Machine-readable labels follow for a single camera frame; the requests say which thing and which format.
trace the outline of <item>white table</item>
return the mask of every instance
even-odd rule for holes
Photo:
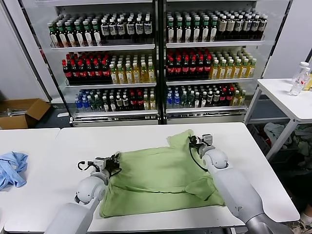
[[[247,125],[262,93],[268,96],[290,118],[284,131],[266,155],[269,161],[282,148],[298,124],[312,123],[312,92],[301,91],[296,97],[289,95],[289,91],[293,85],[291,80],[258,79],[257,89],[244,118],[244,123]]]
[[[36,177],[35,171],[43,165],[42,161],[59,131],[59,128],[0,130],[0,155],[10,151],[28,155],[27,170],[22,174],[27,183],[20,188],[10,186],[0,191],[0,231],[6,220],[14,217],[14,208],[22,207],[24,191]]]
[[[77,163],[116,151],[134,151],[167,146],[166,137],[193,129],[196,135],[210,133],[214,146],[222,149],[232,164],[250,180],[263,199],[264,210],[277,222],[299,219],[299,214],[268,161],[243,123],[64,128],[53,151],[28,183],[24,205],[8,220],[8,232],[44,232],[60,207],[74,202],[77,184],[89,175]],[[244,225],[227,207],[203,207],[155,214],[100,218],[95,211],[89,232],[138,232],[199,229]]]

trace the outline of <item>white metal table frame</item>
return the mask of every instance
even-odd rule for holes
[[[283,130],[281,135],[276,140],[275,144],[272,146],[272,148],[270,149],[270,151],[266,155],[266,159],[268,161],[271,161],[273,156],[282,148],[283,144],[286,142],[288,137],[295,130],[297,125],[298,124],[312,123],[312,119],[308,119],[308,120],[298,119],[287,107],[285,107],[285,105],[282,104],[282,102],[279,99],[277,99],[274,95],[272,95],[272,93],[267,91],[264,87],[262,87],[262,85],[259,85],[259,83],[258,83],[258,86],[255,90],[253,99],[252,99],[250,106],[248,108],[248,111],[244,117],[244,124],[245,125],[248,124],[248,122],[252,116],[252,113],[256,107],[256,104],[257,104],[262,93],[265,94],[275,105],[277,105],[278,108],[282,112],[284,112],[284,114],[287,115],[288,118],[290,118],[290,121],[287,123],[285,129]]]

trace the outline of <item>table leg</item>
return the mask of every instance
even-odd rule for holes
[[[272,160],[272,156],[274,156],[283,146],[287,138],[292,134],[296,126],[298,125],[298,121],[295,119],[291,119],[285,129],[282,131],[281,135],[278,137],[268,154],[266,155],[266,158],[268,161]]]
[[[252,114],[253,114],[254,108],[255,108],[255,106],[256,106],[256,104],[257,104],[257,102],[258,102],[258,99],[259,99],[259,97],[260,97],[261,94],[262,94],[262,91],[260,90],[260,87],[259,87],[259,85],[258,85],[257,88],[256,88],[256,90],[255,90],[255,93],[254,93],[254,95],[253,95],[253,99],[252,99],[252,101],[251,101],[251,103],[250,103],[250,106],[249,106],[249,108],[248,108],[248,111],[247,111],[247,113],[246,113],[246,115],[245,115],[245,117],[244,117],[244,124],[245,124],[245,125],[248,124],[248,122],[249,122],[249,120],[250,120],[250,118],[251,118],[251,116],[252,116]]]

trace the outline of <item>cable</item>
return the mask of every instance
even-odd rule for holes
[[[193,159],[193,161],[198,165],[198,167],[200,167],[203,171],[208,172],[208,170],[206,168],[203,168],[202,166],[199,165],[199,163],[195,160],[195,158],[193,157],[192,151],[191,151],[191,145],[189,144],[189,150],[190,150],[190,154],[191,157]]]

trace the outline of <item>display refrigerator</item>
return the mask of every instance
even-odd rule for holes
[[[19,0],[74,126],[242,121],[289,0]]]

